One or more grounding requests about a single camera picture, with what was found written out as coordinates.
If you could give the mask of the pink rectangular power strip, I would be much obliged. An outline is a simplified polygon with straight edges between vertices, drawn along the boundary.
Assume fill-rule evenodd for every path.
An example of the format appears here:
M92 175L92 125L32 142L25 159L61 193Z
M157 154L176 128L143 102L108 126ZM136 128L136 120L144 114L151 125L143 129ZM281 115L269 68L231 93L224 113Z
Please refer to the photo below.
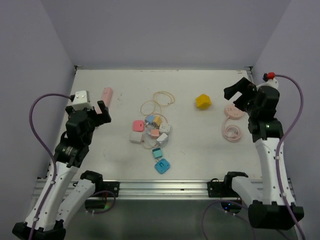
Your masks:
M107 108L109 108L110 104L111 104L112 97L113 97L113 89L111 87L105 87L102 91L102 95L101 95L99 102L103 101L104 105Z

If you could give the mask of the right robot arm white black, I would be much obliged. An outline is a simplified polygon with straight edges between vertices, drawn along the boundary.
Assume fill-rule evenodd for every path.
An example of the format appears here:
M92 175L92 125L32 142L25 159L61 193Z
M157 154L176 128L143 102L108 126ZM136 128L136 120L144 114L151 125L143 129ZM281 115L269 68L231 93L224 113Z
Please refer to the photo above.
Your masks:
M280 92L271 83L274 80L268 77L264 84L256 86L243 77L223 90L227 100L241 94L233 103L248 114L248 130L259 156L263 191L254 187L246 173L235 171L225 175L222 189L227 196L238 194L247 205L251 227L286 231L303 219L304 209L296 205L288 183L283 154L286 135L275 117Z

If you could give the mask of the round pink power socket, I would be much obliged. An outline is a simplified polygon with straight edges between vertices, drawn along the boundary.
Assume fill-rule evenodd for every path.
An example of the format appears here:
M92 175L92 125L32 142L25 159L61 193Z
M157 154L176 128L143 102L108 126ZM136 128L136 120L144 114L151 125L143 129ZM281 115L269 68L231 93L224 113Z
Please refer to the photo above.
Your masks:
M245 112L239 110L234 104L229 104L224 108L224 114L230 120L240 120Z

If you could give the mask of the white large charger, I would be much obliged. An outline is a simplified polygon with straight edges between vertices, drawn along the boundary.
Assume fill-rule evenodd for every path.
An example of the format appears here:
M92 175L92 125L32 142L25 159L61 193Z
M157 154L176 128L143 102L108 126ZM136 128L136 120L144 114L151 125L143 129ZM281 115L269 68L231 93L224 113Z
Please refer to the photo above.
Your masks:
M163 146L168 142L169 136L166 133L162 133L157 139L156 144L158 146Z

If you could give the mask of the yellow cube socket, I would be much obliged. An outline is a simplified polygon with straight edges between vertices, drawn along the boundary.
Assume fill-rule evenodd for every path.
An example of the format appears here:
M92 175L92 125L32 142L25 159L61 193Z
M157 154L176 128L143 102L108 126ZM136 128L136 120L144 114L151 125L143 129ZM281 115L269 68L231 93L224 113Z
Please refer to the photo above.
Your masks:
M206 110L212 105L212 101L208 95L203 93L195 99L195 105L200 110Z

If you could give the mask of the blue plug adapter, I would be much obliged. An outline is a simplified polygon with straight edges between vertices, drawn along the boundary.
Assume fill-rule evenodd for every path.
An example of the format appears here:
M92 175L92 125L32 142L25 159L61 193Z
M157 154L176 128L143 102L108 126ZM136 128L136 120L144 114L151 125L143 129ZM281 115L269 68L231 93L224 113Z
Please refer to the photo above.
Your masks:
M170 163L165 159L160 159L155 165L154 168L159 174L164 174L171 167Z

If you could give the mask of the white plug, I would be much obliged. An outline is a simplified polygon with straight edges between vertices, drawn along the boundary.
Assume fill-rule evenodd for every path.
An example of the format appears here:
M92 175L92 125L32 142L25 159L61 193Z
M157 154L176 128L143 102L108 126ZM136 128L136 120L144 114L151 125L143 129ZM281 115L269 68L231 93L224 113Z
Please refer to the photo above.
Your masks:
M159 126L159 133L160 134L169 134L171 131L171 125L169 123L163 122Z
M143 133L138 131L132 131L129 137L129 141L134 144L141 144L143 139Z

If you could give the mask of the orange yellow charger plug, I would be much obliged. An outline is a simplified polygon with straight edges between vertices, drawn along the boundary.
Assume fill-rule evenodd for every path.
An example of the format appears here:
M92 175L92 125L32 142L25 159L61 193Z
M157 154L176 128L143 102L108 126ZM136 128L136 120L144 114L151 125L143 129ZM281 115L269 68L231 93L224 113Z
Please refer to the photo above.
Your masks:
M155 115L153 120L152 120L152 124L156 127L159 127L162 123L162 119L159 115Z

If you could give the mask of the orange small charger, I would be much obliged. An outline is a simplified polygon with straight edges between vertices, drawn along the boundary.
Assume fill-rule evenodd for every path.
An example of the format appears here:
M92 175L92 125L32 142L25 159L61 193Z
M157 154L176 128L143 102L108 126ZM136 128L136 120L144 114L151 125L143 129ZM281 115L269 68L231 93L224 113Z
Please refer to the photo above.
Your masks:
M160 131L157 128L151 129L149 135L152 139L157 139L160 136Z

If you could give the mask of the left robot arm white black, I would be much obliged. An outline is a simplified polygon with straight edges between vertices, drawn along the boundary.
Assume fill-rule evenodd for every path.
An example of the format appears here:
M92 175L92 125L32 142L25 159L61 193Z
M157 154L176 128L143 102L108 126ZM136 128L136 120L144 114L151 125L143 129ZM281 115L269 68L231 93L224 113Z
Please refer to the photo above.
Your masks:
M91 196L104 192L103 176L87 170L80 176L75 189L65 193L89 152L95 129L111 122L109 108L98 101L96 112L88 100L67 106L65 131L54 153L52 168L32 211L23 222L17 222L12 233L21 240L63 240L66 228L82 204Z

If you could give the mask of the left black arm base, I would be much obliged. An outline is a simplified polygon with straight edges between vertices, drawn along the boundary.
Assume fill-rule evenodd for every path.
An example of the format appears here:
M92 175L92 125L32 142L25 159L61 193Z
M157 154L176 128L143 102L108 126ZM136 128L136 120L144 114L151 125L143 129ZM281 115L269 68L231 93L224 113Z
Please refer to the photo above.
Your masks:
M84 196L88 198L101 198L107 200L114 199L119 195L120 183L117 181L107 181L92 183L84 192Z

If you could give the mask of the teal plug adapter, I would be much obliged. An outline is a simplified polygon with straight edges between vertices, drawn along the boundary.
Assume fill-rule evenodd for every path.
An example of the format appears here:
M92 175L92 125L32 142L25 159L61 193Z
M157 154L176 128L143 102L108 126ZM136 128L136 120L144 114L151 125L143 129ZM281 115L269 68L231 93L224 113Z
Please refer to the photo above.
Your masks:
M160 158L163 157L163 152L162 152L162 149L161 149L160 147L154 148L154 149L152 150L152 154L153 154L153 157L154 157L155 159L160 159Z

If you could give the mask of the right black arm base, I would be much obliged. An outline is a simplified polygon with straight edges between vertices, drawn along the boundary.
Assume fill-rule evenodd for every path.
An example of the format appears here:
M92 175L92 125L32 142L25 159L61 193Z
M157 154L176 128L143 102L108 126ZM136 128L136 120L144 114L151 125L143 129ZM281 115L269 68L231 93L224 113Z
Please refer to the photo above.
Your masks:
M240 196L232 190L231 180L219 181L213 178L206 183L209 198L239 198Z

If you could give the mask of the pink plug adapter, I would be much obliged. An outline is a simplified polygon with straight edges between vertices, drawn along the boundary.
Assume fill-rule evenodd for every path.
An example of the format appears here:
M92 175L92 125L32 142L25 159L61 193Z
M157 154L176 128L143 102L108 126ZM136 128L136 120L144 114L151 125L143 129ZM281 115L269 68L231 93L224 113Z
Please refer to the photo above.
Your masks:
M132 130L134 132L143 132L145 130L145 122L143 120L134 120Z

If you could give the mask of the light blue charger plug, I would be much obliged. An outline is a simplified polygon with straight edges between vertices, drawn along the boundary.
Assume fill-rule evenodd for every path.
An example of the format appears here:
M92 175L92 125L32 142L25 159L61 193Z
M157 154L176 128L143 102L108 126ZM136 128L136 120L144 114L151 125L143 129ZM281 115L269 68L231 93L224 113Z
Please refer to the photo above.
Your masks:
M146 125L154 126L155 125L155 115L147 115L144 119Z

